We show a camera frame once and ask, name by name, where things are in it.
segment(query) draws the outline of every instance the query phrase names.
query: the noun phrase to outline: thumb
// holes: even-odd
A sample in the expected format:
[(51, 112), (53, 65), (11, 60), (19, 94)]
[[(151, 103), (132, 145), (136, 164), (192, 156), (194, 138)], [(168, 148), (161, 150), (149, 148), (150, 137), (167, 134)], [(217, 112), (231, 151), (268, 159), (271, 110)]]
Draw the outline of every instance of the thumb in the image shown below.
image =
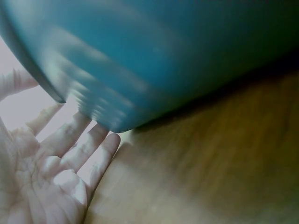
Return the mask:
[(0, 101), (5, 97), (33, 88), (38, 83), (26, 70), (13, 70), (11, 73), (0, 75)]

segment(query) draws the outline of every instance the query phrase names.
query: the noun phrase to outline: wooden table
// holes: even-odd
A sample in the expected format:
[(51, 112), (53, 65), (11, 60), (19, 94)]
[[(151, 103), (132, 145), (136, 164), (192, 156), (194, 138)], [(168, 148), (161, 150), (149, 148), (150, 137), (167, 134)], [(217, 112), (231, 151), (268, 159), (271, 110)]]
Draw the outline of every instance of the wooden table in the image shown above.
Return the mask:
[(92, 224), (299, 223), (299, 58), (123, 135)]

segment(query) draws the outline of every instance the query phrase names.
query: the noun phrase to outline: wooden surface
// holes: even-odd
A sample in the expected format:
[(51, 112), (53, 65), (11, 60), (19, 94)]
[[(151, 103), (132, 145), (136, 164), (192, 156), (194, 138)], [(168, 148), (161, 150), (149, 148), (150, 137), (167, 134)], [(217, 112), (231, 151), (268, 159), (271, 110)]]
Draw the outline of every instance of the wooden surface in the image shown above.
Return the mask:
[(298, 54), (123, 135), (92, 224), (299, 223)]

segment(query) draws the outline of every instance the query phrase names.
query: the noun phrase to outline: blue bowl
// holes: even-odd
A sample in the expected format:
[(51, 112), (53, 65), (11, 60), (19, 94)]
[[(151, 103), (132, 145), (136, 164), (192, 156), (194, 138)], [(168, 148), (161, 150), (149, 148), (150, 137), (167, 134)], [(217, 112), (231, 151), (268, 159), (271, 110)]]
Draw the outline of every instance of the blue bowl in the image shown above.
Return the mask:
[(0, 34), (57, 101), (140, 126), (299, 45), (299, 1), (3, 0)]

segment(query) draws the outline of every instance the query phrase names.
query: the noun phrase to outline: hand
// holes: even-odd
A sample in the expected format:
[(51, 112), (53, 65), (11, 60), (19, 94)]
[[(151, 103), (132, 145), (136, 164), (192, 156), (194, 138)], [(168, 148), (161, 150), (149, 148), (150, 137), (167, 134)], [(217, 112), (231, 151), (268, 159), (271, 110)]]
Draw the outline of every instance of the hand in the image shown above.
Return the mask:
[[(27, 72), (0, 76), (0, 100), (37, 83)], [(90, 119), (81, 113), (42, 142), (36, 135), (61, 105), (8, 131), (0, 118), (0, 223), (80, 223), (120, 137), (99, 124), (75, 145)]]

